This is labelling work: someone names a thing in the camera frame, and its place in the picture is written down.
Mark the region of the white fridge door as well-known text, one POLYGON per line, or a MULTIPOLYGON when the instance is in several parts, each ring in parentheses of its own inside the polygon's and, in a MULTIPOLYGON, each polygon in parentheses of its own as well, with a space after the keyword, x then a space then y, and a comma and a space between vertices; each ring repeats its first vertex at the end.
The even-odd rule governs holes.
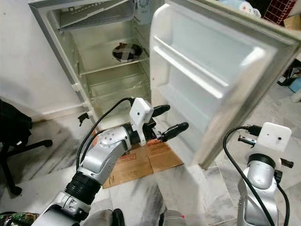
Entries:
POLYGON ((183 163, 207 168, 301 53, 301 35, 217 0, 164 0, 148 52, 151 103, 171 107, 158 125, 187 122, 168 144, 183 163))

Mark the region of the small white fridge cabinet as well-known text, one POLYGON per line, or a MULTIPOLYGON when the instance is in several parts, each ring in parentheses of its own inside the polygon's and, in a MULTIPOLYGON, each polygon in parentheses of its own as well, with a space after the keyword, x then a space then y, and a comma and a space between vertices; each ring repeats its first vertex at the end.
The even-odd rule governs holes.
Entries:
MULTIPOLYGON (((150 24, 133 19, 76 30, 59 29, 60 13, 69 7, 110 0, 36 0, 28 4, 73 90, 89 118, 99 121, 99 129, 109 129, 130 121, 125 97, 150 101, 149 33, 150 24), (143 48, 141 57, 119 62, 112 50, 120 43, 143 48)), ((165 0, 152 0, 152 15, 165 0)))

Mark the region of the white fridge thermostat box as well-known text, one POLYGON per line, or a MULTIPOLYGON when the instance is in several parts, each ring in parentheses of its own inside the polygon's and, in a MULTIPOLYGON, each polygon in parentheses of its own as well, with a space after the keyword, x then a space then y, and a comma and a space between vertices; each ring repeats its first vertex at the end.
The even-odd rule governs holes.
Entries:
POLYGON ((134 19, 138 24, 150 24, 152 22, 152 0, 134 0, 134 19))

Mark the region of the flat brown cardboard sheet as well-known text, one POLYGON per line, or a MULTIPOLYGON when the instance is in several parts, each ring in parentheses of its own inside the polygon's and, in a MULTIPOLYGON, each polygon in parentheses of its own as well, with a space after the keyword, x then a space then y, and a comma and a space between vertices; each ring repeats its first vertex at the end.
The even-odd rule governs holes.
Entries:
POLYGON ((118 158, 110 176, 103 183, 103 188, 117 186, 181 164, 182 160, 165 142, 152 140, 144 146, 135 145, 118 158))

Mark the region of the dark round bowl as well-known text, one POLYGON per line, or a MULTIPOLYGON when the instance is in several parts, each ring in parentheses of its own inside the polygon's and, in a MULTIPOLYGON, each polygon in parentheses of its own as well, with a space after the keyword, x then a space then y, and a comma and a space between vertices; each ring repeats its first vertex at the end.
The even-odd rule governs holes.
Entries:
POLYGON ((143 48, 133 43, 120 42, 113 50, 112 56, 122 63, 129 63, 138 60, 143 54, 143 48))

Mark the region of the grey right robot leg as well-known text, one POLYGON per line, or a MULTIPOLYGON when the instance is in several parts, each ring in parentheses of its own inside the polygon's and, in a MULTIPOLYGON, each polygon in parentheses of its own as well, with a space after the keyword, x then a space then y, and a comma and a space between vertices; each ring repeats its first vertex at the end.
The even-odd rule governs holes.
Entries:
POLYGON ((158 226, 186 226, 185 217, 176 210, 166 210, 161 213, 158 226))

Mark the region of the black office chair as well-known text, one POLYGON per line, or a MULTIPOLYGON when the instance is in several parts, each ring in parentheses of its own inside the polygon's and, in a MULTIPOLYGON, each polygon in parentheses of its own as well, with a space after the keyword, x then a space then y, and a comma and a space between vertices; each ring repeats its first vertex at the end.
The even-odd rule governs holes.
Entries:
POLYGON ((8 158, 41 146, 49 148, 53 142, 47 139, 29 145, 29 137, 32 135, 30 130, 33 127, 32 118, 3 100, 0 100, 0 124, 5 126, 4 129, 0 130, 0 142, 2 144, 0 168, 6 177, 9 191, 13 195, 19 195, 22 192, 22 188, 15 185, 8 167, 8 158))

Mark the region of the clear freezer compartment flap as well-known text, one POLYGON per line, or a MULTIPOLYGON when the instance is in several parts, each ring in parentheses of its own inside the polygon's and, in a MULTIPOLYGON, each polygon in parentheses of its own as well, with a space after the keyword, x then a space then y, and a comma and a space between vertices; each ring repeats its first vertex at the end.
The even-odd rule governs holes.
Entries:
POLYGON ((135 0, 110 0, 69 7, 60 13, 59 29, 62 31, 113 24, 133 19, 135 0))

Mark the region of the blue baby rocker seat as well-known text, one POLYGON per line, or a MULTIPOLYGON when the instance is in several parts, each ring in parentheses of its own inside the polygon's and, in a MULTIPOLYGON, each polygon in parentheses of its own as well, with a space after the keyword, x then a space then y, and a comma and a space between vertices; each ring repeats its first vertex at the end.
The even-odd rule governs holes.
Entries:
POLYGON ((247 2, 247 0, 217 0, 217 2, 230 8, 238 9, 243 13, 261 18, 260 11, 257 8, 252 7, 252 5, 247 2))

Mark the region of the camouflage print cloth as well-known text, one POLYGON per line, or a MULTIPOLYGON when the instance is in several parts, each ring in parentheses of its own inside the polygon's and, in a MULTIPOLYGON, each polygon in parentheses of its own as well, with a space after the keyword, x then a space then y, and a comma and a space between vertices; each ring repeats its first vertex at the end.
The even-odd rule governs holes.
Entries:
POLYGON ((0 214, 1 226, 32 226, 39 213, 7 211, 0 214))

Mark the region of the small black hinge bracket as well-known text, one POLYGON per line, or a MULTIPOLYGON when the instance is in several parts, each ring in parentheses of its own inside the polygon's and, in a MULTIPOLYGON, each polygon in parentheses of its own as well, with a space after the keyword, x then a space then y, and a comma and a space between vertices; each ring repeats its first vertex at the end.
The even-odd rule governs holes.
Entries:
POLYGON ((83 122, 86 119, 89 119, 88 113, 83 113, 83 114, 81 114, 81 115, 78 116, 79 127, 81 127, 83 125, 83 122))

